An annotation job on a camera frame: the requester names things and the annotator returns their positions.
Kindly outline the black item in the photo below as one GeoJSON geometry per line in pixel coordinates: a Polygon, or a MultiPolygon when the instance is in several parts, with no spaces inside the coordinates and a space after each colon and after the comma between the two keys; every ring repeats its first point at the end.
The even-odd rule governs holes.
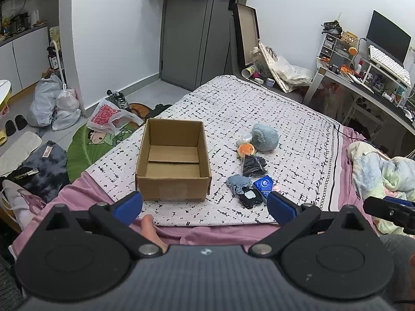
{"type": "Polygon", "coordinates": [[[243,161],[242,174],[245,177],[260,178],[267,174],[267,161],[257,155],[246,155],[243,161]]]}

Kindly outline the green leaf shaped rug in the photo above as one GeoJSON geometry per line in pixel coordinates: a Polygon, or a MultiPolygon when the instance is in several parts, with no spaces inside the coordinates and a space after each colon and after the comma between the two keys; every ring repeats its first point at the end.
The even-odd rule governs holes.
{"type": "Polygon", "coordinates": [[[124,126],[116,136],[109,133],[101,133],[81,126],[72,137],[72,142],[67,149],[67,175],[69,182],[75,182],[82,173],[102,158],[106,153],[122,141],[128,139],[140,126],[134,122],[124,126]]]}

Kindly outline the blue packet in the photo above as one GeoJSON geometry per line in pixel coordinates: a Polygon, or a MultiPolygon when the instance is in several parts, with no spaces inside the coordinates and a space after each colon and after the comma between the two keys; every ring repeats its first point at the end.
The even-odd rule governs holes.
{"type": "Polygon", "coordinates": [[[256,188],[256,190],[259,191],[259,193],[261,194],[263,200],[267,201],[268,195],[274,189],[275,182],[270,176],[265,175],[265,176],[261,177],[260,179],[256,180],[253,183],[253,185],[256,188]]]}

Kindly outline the small drawer organizer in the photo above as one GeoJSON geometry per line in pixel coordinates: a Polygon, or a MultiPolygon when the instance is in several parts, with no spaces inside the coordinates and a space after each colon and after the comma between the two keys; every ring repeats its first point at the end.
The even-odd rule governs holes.
{"type": "Polygon", "coordinates": [[[336,67],[346,66],[350,68],[357,53],[355,44],[342,41],[331,34],[323,33],[323,42],[318,54],[321,61],[336,67]]]}

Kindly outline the black pouch with white label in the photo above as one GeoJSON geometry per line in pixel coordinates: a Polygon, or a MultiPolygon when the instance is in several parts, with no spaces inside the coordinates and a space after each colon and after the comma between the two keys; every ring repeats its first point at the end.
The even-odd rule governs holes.
{"type": "Polygon", "coordinates": [[[242,193],[238,195],[238,198],[246,209],[252,209],[263,203],[262,195],[255,188],[243,187],[242,193]]]}

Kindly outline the bare foot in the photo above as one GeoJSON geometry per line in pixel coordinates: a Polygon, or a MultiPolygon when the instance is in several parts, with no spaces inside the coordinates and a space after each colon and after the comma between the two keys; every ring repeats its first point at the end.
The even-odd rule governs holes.
{"type": "Polygon", "coordinates": [[[157,231],[153,223],[153,217],[150,214],[145,215],[141,219],[141,235],[145,237],[147,240],[159,246],[162,249],[163,253],[165,253],[168,250],[168,246],[166,245],[166,243],[164,243],[161,240],[161,238],[159,238],[159,236],[157,235],[157,231]]]}

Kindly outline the pink bed sheet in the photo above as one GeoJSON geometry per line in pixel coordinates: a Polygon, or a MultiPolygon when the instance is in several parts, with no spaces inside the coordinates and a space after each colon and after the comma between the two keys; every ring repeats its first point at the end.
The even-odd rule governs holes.
{"type": "MultiPolygon", "coordinates": [[[[355,204],[355,190],[351,183],[352,165],[348,161],[346,149],[352,142],[362,139],[363,136],[345,127],[340,134],[343,138],[341,154],[341,192],[338,206],[355,204]]],[[[33,218],[27,227],[19,234],[9,246],[13,256],[18,256],[29,238],[55,204],[65,204],[72,211],[86,211],[99,202],[111,203],[110,197],[87,174],[83,173],[72,185],[65,186],[59,195],[48,203],[45,208],[33,218]]],[[[279,226],[275,224],[232,225],[223,227],[156,227],[157,235],[161,240],[170,244],[185,245],[242,245],[245,248],[276,231],[279,226]]]]}

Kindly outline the white desk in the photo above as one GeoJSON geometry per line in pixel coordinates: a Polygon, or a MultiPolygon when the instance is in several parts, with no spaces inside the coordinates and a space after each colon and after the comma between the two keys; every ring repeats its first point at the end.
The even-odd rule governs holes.
{"type": "Polygon", "coordinates": [[[408,130],[412,135],[415,134],[414,127],[412,126],[412,122],[405,117],[403,109],[396,107],[385,98],[376,95],[374,92],[370,91],[366,86],[362,86],[361,84],[355,83],[346,79],[345,77],[341,76],[340,74],[336,74],[332,72],[328,67],[321,65],[319,62],[317,63],[317,70],[314,78],[312,80],[311,85],[309,86],[303,100],[303,105],[308,105],[316,90],[320,86],[321,82],[324,79],[329,79],[330,81],[336,82],[341,86],[348,88],[354,93],[366,98],[370,103],[374,104],[376,107],[384,111],[387,115],[392,117],[396,122],[402,125],[406,130],[408,130]]]}

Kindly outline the blue denim fuzzy pouch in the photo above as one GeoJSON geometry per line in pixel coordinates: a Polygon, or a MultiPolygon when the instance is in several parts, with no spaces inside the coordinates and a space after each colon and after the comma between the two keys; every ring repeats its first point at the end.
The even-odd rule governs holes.
{"type": "Polygon", "coordinates": [[[243,194],[243,188],[251,188],[253,185],[249,177],[243,175],[232,175],[226,179],[226,186],[231,190],[233,196],[243,194]]]}

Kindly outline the black computer monitor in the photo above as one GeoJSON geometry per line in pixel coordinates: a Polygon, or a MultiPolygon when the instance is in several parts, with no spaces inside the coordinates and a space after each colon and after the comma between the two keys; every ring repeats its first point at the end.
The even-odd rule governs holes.
{"type": "Polygon", "coordinates": [[[366,40],[403,66],[411,36],[377,11],[373,11],[366,40]]]}

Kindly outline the white black patterned blanket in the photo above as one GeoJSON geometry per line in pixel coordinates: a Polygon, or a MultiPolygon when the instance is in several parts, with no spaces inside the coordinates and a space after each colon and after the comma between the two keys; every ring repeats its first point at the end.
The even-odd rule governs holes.
{"type": "Polygon", "coordinates": [[[201,121],[212,170],[211,193],[202,202],[149,201],[143,214],[159,226],[196,227],[270,223],[265,205],[243,207],[226,186],[241,171],[239,137],[255,124],[275,128],[279,145],[265,154],[267,172],[282,195],[298,204],[336,211],[340,194],[341,125],[305,105],[241,81],[218,76],[162,113],[164,119],[201,121]]]}

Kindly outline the light blue plush toy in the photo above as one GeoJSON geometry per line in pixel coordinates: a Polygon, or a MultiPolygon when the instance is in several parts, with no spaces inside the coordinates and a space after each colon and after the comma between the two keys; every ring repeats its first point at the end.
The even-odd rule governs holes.
{"type": "Polygon", "coordinates": [[[259,152],[274,151],[280,139],[279,132],[276,129],[263,124],[255,124],[251,134],[251,143],[259,152]]]}

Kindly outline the white kitchen cabinet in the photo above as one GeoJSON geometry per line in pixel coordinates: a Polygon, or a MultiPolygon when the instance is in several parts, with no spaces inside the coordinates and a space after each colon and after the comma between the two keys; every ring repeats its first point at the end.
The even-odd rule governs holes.
{"type": "Polygon", "coordinates": [[[47,25],[1,42],[1,80],[11,82],[11,96],[37,83],[49,66],[47,25]]]}

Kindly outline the pink white tote bag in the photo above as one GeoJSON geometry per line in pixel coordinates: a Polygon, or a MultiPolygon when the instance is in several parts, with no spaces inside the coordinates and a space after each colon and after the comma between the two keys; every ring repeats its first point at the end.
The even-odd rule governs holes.
{"type": "Polygon", "coordinates": [[[37,216],[46,203],[38,196],[10,180],[2,182],[1,208],[21,231],[37,216]]]}

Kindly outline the paper cup tube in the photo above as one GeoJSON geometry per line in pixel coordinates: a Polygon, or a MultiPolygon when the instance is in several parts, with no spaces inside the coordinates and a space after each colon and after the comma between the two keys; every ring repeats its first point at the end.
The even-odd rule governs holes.
{"type": "Polygon", "coordinates": [[[244,77],[245,79],[250,79],[255,73],[257,73],[258,72],[258,70],[257,70],[257,68],[256,68],[256,66],[255,66],[255,64],[252,64],[252,65],[250,65],[250,66],[248,66],[248,67],[246,67],[246,68],[244,68],[242,71],[241,71],[241,75],[242,75],[242,77],[244,77]]]}

